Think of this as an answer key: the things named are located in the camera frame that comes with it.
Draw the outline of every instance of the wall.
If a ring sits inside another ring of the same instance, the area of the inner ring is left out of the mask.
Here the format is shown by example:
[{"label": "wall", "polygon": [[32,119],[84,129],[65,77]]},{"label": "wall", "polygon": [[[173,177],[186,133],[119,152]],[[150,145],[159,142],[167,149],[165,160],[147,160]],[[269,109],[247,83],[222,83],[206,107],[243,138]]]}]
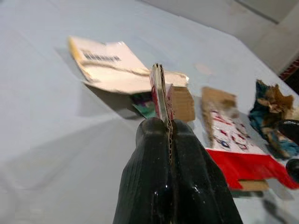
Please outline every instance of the wall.
[{"label": "wall", "polygon": [[296,41],[299,39],[299,3],[276,25],[234,0],[143,1],[234,35],[277,74],[299,52],[299,42]]},{"label": "wall", "polygon": [[276,23],[281,22],[297,5],[299,0],[237,0],[257,14],[262,14]]}]

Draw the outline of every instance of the brown cardboard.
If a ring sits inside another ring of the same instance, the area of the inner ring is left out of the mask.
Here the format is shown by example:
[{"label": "brown cardboard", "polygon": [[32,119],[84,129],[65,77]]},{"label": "brown cardboard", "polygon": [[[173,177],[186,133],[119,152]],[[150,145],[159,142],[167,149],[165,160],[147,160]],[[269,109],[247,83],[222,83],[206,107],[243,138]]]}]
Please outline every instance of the brown cardboard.
[{"label": "brown cardboard", "polygon": [[[202,89],[201,108],[202,114],[206,126],[206,130],[209,136],[210,143],[212,144],[213,132],[212,132],[212,119],[210,116],[211,103],[220,108],[223,105],[236,107],[236,96],[221,90],[212,89],[210,87],[204,87]],[[264,191],[269,188],[266,180],[240,180],[239,183],[243,186],[243,191]]]},{"label": "brown cardboard", "polygon": [[172,86],[173,118],[189,122],[195,119],[194,100],[186,87]]}]

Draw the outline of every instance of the torn cardboard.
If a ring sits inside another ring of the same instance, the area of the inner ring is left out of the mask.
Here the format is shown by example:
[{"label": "torn cardboard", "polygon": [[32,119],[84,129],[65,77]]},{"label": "torn cardboard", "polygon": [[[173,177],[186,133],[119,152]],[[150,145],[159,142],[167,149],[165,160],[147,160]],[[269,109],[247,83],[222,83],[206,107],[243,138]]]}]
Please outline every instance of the torn cardboard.
[{"label": "torn cardboard", "polygon": [[173,118],[184,122],[195,120],[194,100],[186,87],[172,86],[170,94]]},{"label": "torn cardboard", "polygon": [[[86,78],[85,84],[122,94],[151,91],[150,70],[124,42],[104,44],[72,36],[69,48]],[[189,78],[183,73],[165,71],[164,76],[166,84],[188,84]]]},{"label": "torn cardboard", "polygon": [[271,178],[290,189],[299,188],[285,167],[247,135],[239,119],[235,95],[205,87],[202,89],[202,111],[211,142],[207,151],[223,171],[231,189],[266,190],[265,179]]}]

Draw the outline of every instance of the barcode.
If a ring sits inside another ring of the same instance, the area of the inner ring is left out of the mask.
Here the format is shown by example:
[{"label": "barcode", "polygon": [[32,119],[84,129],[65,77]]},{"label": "barcode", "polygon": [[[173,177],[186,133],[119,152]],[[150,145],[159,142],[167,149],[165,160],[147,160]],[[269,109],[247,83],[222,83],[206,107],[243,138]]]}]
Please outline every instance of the barcode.
[{"label": "barcode", "polygon": [[95,55],[90,53],[83,53],[83,54],[88,60],[109,61],[109,62],[121,61],[121,59],[118,56],[102,56],[102,55]]}]

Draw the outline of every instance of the white surface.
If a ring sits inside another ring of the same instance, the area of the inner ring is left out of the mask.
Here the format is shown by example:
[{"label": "white surface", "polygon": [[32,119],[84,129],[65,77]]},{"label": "white surface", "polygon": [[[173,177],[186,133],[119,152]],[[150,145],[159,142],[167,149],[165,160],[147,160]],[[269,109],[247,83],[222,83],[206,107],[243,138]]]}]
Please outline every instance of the white surface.
[{"label": "white surface", "polygon": [[299,55],[299,3],[276,25],[235,0],[142,1],[234,35],[276,74]]},{"label": "white surface", "polygon": [[[2,0],[1,224],[113,220],[121,172],[142,118],[126,108],[125,96],[81,84],[69,35],[124,41],[148,68],[159,62],[184,72],[199,118],[205,85],[237,94],[244,114],[253,105],[256,78],[295,95],[236,38],[140,2]],[[213,73],[199,72],[198,64]],[[192,126],[206,145],[200,120]],[[270,190],[235,198],[244,223],[299,222],[298,192],[272,185],[279,197]]]}]

